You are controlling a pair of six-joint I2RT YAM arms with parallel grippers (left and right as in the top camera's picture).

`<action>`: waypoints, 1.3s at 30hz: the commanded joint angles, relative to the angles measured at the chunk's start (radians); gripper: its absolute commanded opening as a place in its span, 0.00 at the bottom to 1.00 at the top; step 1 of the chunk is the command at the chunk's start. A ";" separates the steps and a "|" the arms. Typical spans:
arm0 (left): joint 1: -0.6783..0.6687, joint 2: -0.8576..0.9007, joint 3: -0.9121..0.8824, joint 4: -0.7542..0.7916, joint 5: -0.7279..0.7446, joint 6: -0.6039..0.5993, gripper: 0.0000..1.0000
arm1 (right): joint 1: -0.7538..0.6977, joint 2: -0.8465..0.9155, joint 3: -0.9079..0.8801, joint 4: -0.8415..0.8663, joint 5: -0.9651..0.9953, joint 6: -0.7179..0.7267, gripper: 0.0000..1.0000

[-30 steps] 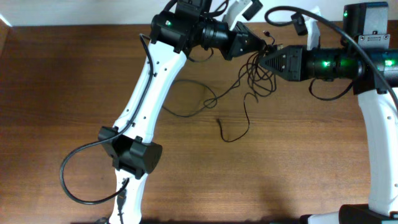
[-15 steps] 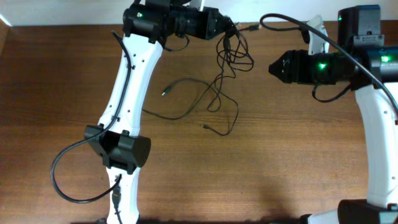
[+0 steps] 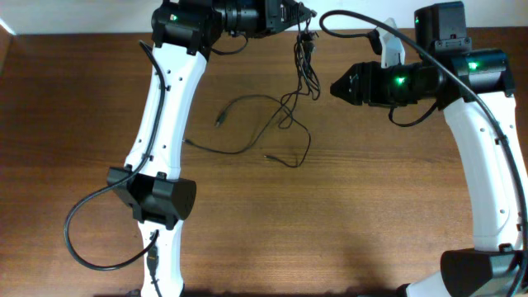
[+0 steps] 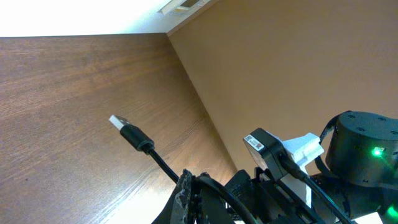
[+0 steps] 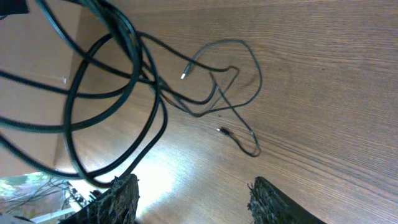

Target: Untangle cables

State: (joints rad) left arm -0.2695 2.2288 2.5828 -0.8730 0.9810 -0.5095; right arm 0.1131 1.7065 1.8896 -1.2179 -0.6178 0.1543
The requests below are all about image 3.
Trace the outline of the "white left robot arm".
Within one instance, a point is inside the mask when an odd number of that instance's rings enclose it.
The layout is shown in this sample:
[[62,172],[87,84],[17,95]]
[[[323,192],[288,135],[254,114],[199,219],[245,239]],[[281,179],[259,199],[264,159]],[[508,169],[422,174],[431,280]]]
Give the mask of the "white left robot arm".
[[315,17],[296,1],[165,1],[152,15],[153,70],[134,145],[107,183],[132,210],[145,255],[134,296],[180,296],[182,227],[196,183],[181,173],[182,140],[191,102],[223,32],[261,39]]

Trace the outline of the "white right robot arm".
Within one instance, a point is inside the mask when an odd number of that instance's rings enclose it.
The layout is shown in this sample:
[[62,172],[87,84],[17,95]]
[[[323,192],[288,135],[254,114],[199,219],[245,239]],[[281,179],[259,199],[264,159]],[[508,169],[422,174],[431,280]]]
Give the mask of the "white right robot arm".
[[527,174],[516,133],[516,86],[507,55],[472,47],[464,4],[414,13],[415,36],[393,22],[370,33],[380,61],[353,65],[331,93],[394,111],[431,98],[454,135],[469,189],[471,248],[441,255],[440,270],[398,296],[513,296],[527,291]]

